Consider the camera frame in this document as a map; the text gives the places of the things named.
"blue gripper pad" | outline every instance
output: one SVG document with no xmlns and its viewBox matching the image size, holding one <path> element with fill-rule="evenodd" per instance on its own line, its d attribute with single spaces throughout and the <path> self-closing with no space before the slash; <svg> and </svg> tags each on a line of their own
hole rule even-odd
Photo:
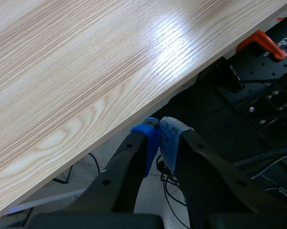
<svg viewBox="0 0 287 229">
<path fill-rule="evenodd" d="M 174 174 L 180 135 L 186 130 L 193 130 L 176 118 L 163 117 L 160 120 L 160 153 L 164 162 Z"/>
</svg>

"black cable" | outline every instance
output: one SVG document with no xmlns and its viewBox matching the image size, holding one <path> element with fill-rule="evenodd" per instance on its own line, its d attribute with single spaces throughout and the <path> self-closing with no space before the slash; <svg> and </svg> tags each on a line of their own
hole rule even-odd
<svg viewBox="0 0 287 229">
<path fill-rule="evenodd" d="M 100 174 L 100 167 L 99 167 L 99 164 L 98 164 L 98 162 L 97 162 L 95 156 L 93 156 L 91 153 L 89 153 L 89 155 L 92 156 L 92 158 L 95 160 L 95 162 L 96 162 L 96 167 L 97 167 L 97 172 Z"/>
<path fill-rule="evenodd" d="M 57 179 L 57 178 L 53 178 L 52 181 L 55 181 L 55 182 L 57 182 L 57 183 L 61 183 L 61 184 L 63 184 L 63 185 L 68 184 L 66 181 L 60 180 L 60 179 Z"/>
<path fill-rule="evenodd" d="M 165 179 L 162 179 L 162 178 L 160 177 L 160 181 L 165 182 L 166 180 L 165 180 Z M 180 187 L 177 183 L 173 183 L 173 182 L 170 182 L 170 181 L 167 181 L 167 182 L 168 182 L 169 184 L 172 184 L 172 185 L 178 187 L 178 189 L 181 190 L 181 187 Z"/>
<path fill-rule="evenodd" d="M 69 178 L 70 178 L 70 175 L 71 175 L 72 168 L 73 168 L 73 166 L 70 167 L 70 170 L 69 170 L 69 173 L 68 173 L 68 176 L 67 176 L 67 180 L 66 180 L 67 183 L 69 183 Z"/>
<path fill-rule="evenodd" d="M 179 201 L 178 199 L 176 199 L 174 196 L 172 196 L 171 195 L 171 193 L 168 191 L 168 186 L 167 186 L 167 184 L 168 184 L 168 180 L 165 180 L 165 188 L 166 188 L 166 192 L 167 192 L 167 194 L 173 199 L 173 200 L 175 200 L 177 203 L 180 203 L 181 205 L 183 205 L 183 206 L 187 206 L 185 203 L 182 203 L 181 201 Z"/>
<path fill-rule="evenodd" d="M 161 158 L 161 154 L 160 154 L 160 155 L 157 157 L 157 159 L 156 159 L 156 165 L 158 165 L 160 158 Z"/>
<path fill-rule="evenodd" d="M 53 178 L 52 181 L 55 181 L 57 183 L 61 183 L 63 185 L 69 184 L 69 178 L 70 178 L 70 175 L 71 175 L 72 168 L 73 168 L 73 165 L 70 167 L 70 170 L 69 170 L 68 177 L 67 177 L 66 181 L 61 180 L 61 179 L 57 179 L 57 178 Z"/>
<path fill-rule="evenodd" d="M 25 218 L 24 222 L 22 223 L 22 226 L 21 226 L 22 228 L 23 228 L 23 227 L 26 225 L 26 223 L 28 222 L 29 217 L 30 217 L 30 215 L 32 214 L 33 209 L 34 209 L 34 207 L 32 207 L 32 208 L 30 209 L 30 211 L 29 211 L 27 217 Z"/>
<path fill-rule="evenodd" d="M 98 174 L 100 174 L 100 166 L 95 158 L 95 156 L 93 156 L 91 153 L 88 153 L 94 160 L 95 160 L 95 163 L 96 163 L 96 168 L 97 168 L 97 172 Z M 70 170 L 69 170 L 69 173 L 68 173 L 68 177 L 66 179 L 66 181 L 64 180 L 61 180 L 61 179 L 57 179 L 57 178 L 53 178 L 52 181 L 55 181 L 55 182 L 58 182 L 60 184 L 69 184 L 69 178 L 70 178 L 70 175 L 71 175 L 71 171 L 72 171 L 72 168 L 73 168 L 73 165 L 70 167 Z"/>
<path fill-rule="evenodd" d="M 170 209 L 171 209 L 173 215 L 175 216 L 175 218 L 176 218 L 185 228 L 190 229 L 189 227 L 187 227 L 187 226 L 177 217 L 177 215 L 176 215 L 175 212 L 173 211 L 173 209 L 172 209 L 172 207 L 171 207 L 171 204 L 170 204 L 170 202 L 169 202 L 169 200 L 168 200 L 168 197 L 167 197 L 167 193 L 166 193 L 166 188 L 165 188 L 165 183 L 164 183 L 164 182 L 163 182 L 163 192 L 164 192 L 164 196 L 165 196 L 165 198 L 166 198 L 166 200 L 167 200 L 167 203 L 168 203 L 168 205 L 169 205 L 169 207 L 170 207 Z"/>
<path fill-rule="evenodd" d="M 283 155 L 275 160 L 273 160 L 271 163 L 267 164 L 265 167 L 263 167 L 262 169 L 260 169 L 258 172 L 256 172 L 255 174 L 250 176 L 250 179 L 256 179 L 258 176 L 260 176 L 261 174 L 263 174 L 265 171 L 267 171 L 270 167 L 272 167 L 273 165 L 275 165 L 276 163 L 278 163 L 279 161 L 282 161 L 284 159 L 287 158 L 287 154 Z"/>
</svg>

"orange clamp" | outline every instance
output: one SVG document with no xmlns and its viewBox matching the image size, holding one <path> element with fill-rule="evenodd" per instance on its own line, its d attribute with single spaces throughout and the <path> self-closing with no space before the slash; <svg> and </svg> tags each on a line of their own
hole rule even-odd
<svg viewBox="0 0 287 229">
<path fill-rule="evenodd" d="M 240 52 L 242 49 L 244 49 L 247 45 L 249 45 L 252 42 L 256 42 L 259 45 L 261 45 L 263 48 L 265 48 L 267 51 L 269 51 L 273 57 L 277 61 L 281 61 L 286 58 L 287 53 L 280 49 L 273 41 L 269 38 L 264 32 L 261 30 L 258 30 L 253 35 L 245 39 L 243 42 L 241 42 L 237 48 L 235 49 L 235 52 Z"/>
</svg>

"floor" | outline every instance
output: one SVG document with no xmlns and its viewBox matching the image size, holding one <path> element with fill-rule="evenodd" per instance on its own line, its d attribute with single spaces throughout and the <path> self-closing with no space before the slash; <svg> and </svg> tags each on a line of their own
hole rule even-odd
<svg viewBox="0 0 287 229">
<path fill-rule="evenodd" d="M 287 16 L 287 11 L 280 14 L 278 17 Z M 262 30 L 266 31 L 271 28 L 275 23 L 277 23 L 276 19 L 272 20 L 269 24 L 265 25 Z M 234 49 L 228 52 L 225 57 L 229 58 L 234 54 Z M 146 111 L 141 117 L 137 118 L 135 121 L 130 123 L 127 127 L 113 135 L 111 138 L 107 139 L 106 142 L 96 149 L 94 149 L 91 153 L 96 157 L 100 168 L 104 168 L 111 156 L 114 154 L 118 146 L 121 144 L 123 139 L 128 135 L 130 129 L 133 126 L 136 126 L 142 121 L 149 117 L 152 113 L 160 109 L 163 105 L 165 105 L 170 98 L 179 93 L 180 91 L 188 88 L 195 82 L 195 77 L 190 80 L 187 84 L 182 86 L 180 89 L 172 93 L 163 101 L 159 102 L 156 106 Z M 69 170 L 66 170 L 62 174 L 59 175 L 59 179 L 66 179 Z M 97 168 L 94 160 L 91 156 L 86 155 L 84 158 L 79 160 L 73 167 L 70 183 L 79 182 L 79 181 L 93 181 L 97 176 Z M 168 184 L 169 192 L 180 201 L 183 201 L 183 195 L 173 185 Z M 39 212 L 51 212 L 55 210 L 59 210 L 71 202 L 73 202 L 77 196 L 71 196 L 68 198 L 64 198 L 58 201 L 54 201 L 51 203 L 47 203 L 44 205 L 37 206 L 33 209 L 31 216 L 39 213 Z M 170 204 L 178 216 L 178 218 L 187 226 L 189 226 L 189 218 L 186 207 L 183 205 L 173 201 L 169 198 Z M 136 206 L 135 213 L 153 213 L 160 215 L 163 219 L 165 229 L 184 229 L 185 227 L 181 225 L 177 219 L 174 217 L 171 209 L 169 208 L 168 203 L 166 202 L 162 182 L 160 181 L 160 172 L 156 169 L 156 162 L 153 162 L 152 168 L 149 172 L 149 176 L 145 178 L 140 187 Z"/>
</svg>

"wood grain surface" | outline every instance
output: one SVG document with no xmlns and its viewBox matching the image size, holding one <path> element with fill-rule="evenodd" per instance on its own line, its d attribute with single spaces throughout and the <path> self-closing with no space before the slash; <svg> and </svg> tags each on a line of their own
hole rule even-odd
<svg viewBox="0 0 287 229">
<path fill-rule="evenodd" d="M 0 215 L 286 7 L 0 0 Z"/>
</svg>

